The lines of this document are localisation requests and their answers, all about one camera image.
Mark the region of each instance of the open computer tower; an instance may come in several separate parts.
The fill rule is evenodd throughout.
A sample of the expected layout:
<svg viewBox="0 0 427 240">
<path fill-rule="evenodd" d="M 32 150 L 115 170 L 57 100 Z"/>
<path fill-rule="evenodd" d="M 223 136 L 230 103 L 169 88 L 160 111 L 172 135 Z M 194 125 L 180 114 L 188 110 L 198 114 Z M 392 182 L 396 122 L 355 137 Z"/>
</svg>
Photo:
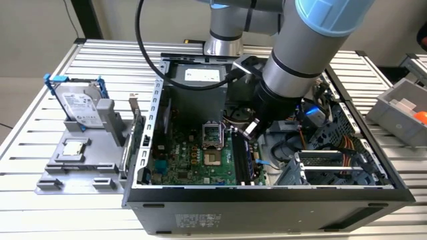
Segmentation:
<svg viewBox="0 0 427 240">
<path fill-rule="evenodd" d="M 224 79 L 235 60 L 161 54 L 159 67 L 176 82 L 206 86 Z M 148 234 L 348 232 L 415 201 L 330 67 L 319 81 L 328 84 L 331 121 L 311 128 L 306 150 L 278 150 L 286 164 L 270 149 L 296 139 L 286 137 L 292 119 L 252 143 L 223 121 L 251 114 L 244 103 L 256 79 L 208 91 L 155 81 L 123 197 Z M 331 147 L 340 144 L 351 153 Z"/>
</svg>

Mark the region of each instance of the computer chassis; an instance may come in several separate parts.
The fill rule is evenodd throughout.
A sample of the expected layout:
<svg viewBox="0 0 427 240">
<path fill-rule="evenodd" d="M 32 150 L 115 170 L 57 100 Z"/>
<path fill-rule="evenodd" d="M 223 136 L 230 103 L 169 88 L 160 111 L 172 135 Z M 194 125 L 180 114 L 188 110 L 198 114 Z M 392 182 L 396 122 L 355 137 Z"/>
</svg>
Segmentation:
<svg viewBox="0 0 427 240">
<path fill-rule="evenodd" d="M 167 74 L 172 61 L 178 61 L 183 65 L 207 64 L 207 66 L 215 66 L 231 65 L 234 60 L 234 57 L 224 56 L 161 54 L 159 67 L 161 72 Z M 168 125 L 167 118 L 169 117 L 160 113 L 161 97 L 168 94 L 165 91 L 168 86 L 160 78 L 156 79 L 143 140 L 136 160 L 128 170 L 123 195 L 123 206 L 131 207 L 148 234 L 348 232 L 415 201 L 330 66 L 322 77 L 330 83 L 328 91 L 336 100 L 332 113 L 340 114 L 342 120 L 346 120 L 347 125 L 342 126 L 344 130 L 340 131 L 346 131 L 346 134 L 354 139 L 355 148 L 362 149 L 358 156 L 362 158 L 358 170 L 370 169 L 370 173 L 364 172 L 364 177 L 359 177 L 362 185 L 356 185 L 356 183 L 346 185 L 344 182 L 338 183 L 336 179 L 334 185 L 307 184 L 304 178 L 300 179 L 300 184 L 282 179 L 283 183 L 287 183 L 286 185 L 274 185 L 274 182 L 268 183 L 268 181 L 258 184 L 236 182 L 235 185 L 230 185 L 230 181 L 224 184 L 220 184 L 222 182 L 194 185 L 153 184 L 153 175 L 157 174 L 156 178 L 161 182 L 159 172 L 168 169 L 168 167 L 155 166 L 153 163 L 156 160 L 152 155 L 159 147 L 157 144 L 153 149 L 155 131 L 160 123 Z M 326 128 L 319 129 L 314 134 L 308 144 L 311 148 L 319 147 L 319 138 L 324 143 L 338 141 L 338 138 L 334 139 L 332 134 L 327 135 L 324 131 Z M 182 148 L 184 149 L 183 145 L 179 145 L 172 150 L 179 153 L 178 156 L 180 156 Z M 343 155 L 339 151 L 323 152 L 330 156 Z M 194 153 L 195 161 L 198 161 L 199 150 L 195 150 Z M 316 151 L 296 153 L 296 157 L 288 163 L 286 168 L 295 173 L 298 172 L 296 178 L 304 176 L 304 171 L 307 171 L 304 164 L 299 165 L 300 159 L 304 158 L 304 155 L 312 156 L 314 153 Z M 263 159 L 268 158 L 267 154 L 262 152 L 260 154 Z"/>
</svg>

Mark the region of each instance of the white wall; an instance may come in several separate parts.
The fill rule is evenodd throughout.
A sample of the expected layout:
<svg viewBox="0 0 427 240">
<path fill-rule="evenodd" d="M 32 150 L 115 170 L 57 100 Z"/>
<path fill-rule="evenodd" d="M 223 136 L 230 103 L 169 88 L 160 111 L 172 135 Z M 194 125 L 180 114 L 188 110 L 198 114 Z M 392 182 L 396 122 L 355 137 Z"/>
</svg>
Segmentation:
<svg viewBox="0 0 427 240">
<path fill-rule="evenodd" d="M 81 33 L 68 1 L 69 13 Z M 136 0 L 93 0 L 107 39 L 135 41 Z M 415 35 L 427 20 L 427 0 L 376 0 L 343 49 L 364 50 L 378 65 L 395 65 L 404 53 L 423 53 Z M 143 39 L 206 40 L 210 7 L 195 0 L 145 0 Z M 40 77 L 52 72 L 76 38 L 61 0 L 0 0 L 0 76 Z M 246 33 L 246 44 L 271 46 L 271 37 Z"/>
<path fill-rule="evenodd" d="M 0 77 L 41 78 L 53 72 L 75 39 L 63 0 L 0 0 Z"/>
<path fill-rule="evenodd" d="M 136 41 L 135 11 L 137 0 L 93 0 L 103 33 L 115 40 Z M 184 39 L 210 37 L 211 8 L 196 0 L 145 0 L 141 13 L 143 40 L 182 43 Z M 244 43 L 270 46 L 270 36 L 246 33 Z"/>
<path fill-rule="evenodd" d="M 115 40 L 135 41 L 136 0 L 93 0 L 101 27 Z M 375 64 L 392 66 L 406 53 L 424 53 L 415 36 L 427 12 L 427 0 L 376 0 L 363 25 L 343 50 L 364 50 Z M 195 0 L 147 0 L 141 19 L 144 41 L 183 42 L 210 36 L 210 7 Z M 271 37 L 244 33 L 248 45 L 272 46 Z"/>
</svg>

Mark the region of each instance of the label on computer case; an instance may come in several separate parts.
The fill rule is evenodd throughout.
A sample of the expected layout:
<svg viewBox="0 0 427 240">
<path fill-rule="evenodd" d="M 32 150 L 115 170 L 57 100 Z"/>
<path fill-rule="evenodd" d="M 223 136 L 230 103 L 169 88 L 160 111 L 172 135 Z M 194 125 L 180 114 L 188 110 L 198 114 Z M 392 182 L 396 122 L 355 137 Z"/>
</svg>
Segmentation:
<svg viewBox="0 0 427 240">
<path fill-rule="evenodd" d="M 190 68 L 186 70 L 184 79 L 186 81 L 219 82 L 220 70 Z"/>
<path fill-rule="evenodd" d="M 103 128 L 103 121 L 96 111 L 92 98 L 83 93 L 63 93 L 67 102 L 67 109 L 71 112 L 71 118 L 87 128 Z"/>
</svg>

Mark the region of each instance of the white label sticker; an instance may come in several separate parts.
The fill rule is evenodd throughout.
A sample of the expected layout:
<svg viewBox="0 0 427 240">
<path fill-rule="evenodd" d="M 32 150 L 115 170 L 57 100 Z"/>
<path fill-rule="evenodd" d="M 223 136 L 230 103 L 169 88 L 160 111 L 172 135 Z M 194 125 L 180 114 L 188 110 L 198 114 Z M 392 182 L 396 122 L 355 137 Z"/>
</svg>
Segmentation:
<svg viewBox="0 0 427 240">
<path fill-rule="evenodd" d="M 63 93 L 68 109 L 75 120 L 87 128 L 103 127 L 103 121 L 96 111 L 92 98 L 83 93 Z"/>
<path fill-rule="evenodd" d="M 179 228 L 218 228 L 222 214 L 175 214 L 175 219 Z"/>
<path fill-rule="evenodd" d="M 190 68 L 186 70 L 186 81 L 219 82 L 220 70 Z"/>
</svg>

